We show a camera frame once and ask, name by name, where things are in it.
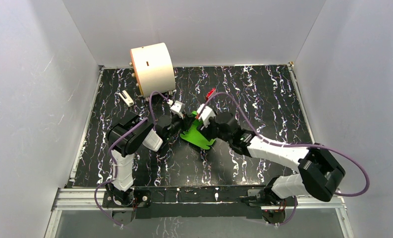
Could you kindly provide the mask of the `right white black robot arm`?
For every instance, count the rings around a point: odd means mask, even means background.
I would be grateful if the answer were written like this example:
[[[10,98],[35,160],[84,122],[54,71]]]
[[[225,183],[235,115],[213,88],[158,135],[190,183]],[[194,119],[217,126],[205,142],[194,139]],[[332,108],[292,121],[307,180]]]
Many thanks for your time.
[[[329,202],[345,176],[345,170],[327,149],[318,144],[296,147],[259,137],[242,129],[231,113],[200,116],[200,132],[208,139],[221,139],[237,154],[266,159],[295,171],[289,176],[271,179],[257,196],[271,205],[279,205],[292,196],[310,195]]]

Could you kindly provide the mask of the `small red block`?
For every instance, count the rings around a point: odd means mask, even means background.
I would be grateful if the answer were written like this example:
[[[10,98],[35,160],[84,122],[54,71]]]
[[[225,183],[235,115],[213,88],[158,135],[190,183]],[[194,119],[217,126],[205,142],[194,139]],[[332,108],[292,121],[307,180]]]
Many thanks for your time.
[[[216,94],[217,89],[216,88],[212,88],[205,96],[205,100],[209,100],[214,94]]]

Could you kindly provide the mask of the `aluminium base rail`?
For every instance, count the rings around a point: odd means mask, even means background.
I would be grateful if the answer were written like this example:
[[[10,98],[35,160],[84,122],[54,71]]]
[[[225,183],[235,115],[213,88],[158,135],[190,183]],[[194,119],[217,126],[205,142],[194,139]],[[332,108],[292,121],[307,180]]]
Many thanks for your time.
[[[341,197],[329,202],[302,195],[286,198],[276,204],[260,201],[259,186],[203,186],[203,187],[138,187],[134,200],[122,205],[104,189],[60,189],[52,207],[45,236],[56,236],[63,211],[107,211],[111,216],[119,212],[132,212],[138,219],[155,217],[242,217],[263,219],[271,225],[289,221],[300,209],[334,209],[345,238],[352,238],[346,205]]]

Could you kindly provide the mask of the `green paper box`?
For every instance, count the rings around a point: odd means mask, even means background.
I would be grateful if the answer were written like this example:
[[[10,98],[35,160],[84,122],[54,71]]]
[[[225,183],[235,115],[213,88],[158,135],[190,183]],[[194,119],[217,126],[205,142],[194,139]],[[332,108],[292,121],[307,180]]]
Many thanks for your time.
[[[190,114],[183,113],[183,126],[180,132],[180,138],[193,144],[201,149],[209,150],[214,144],[215,139],[207,139],[199,130],[203,123],[196,119],[197,112]]]

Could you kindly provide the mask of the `small white black block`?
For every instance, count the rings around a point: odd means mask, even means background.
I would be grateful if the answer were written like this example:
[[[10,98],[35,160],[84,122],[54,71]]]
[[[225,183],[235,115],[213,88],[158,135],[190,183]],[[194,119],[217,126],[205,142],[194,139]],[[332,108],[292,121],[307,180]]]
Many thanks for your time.
[[[134,105],[134,100],[130,97],[126,90],[123,90],[119,93],[119,97],[124,101],[124,103],[128,107],[132,107]]]

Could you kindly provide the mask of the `white cylindrical drum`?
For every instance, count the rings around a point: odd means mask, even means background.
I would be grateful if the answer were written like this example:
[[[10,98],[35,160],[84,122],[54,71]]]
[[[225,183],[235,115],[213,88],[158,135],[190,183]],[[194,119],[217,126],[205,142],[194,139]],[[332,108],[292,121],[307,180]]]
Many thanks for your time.
[[[148,98],[154,91],[175,90],[175,74],[165,43],[130,50],[131,63],[141,95]]]

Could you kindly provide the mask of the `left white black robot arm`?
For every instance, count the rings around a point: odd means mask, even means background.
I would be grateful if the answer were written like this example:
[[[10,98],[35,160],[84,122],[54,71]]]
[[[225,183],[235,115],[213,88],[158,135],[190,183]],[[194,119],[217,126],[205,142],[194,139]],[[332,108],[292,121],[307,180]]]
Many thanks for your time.
[[[164,115],[157,124],[152,119],[140,118],[135,113],[127,113],[109,129],[107,141],[110,145],[109,156],[113,160],[112,182],[107,189],[116,191],[115,200],[121,206],[129,206],[134,200],[131,190],[134,179],[132,175],[135,152],[145,146],[154,152],[163,148],[168,141],[181,131],[188,130],[195,118],[184,114]]]

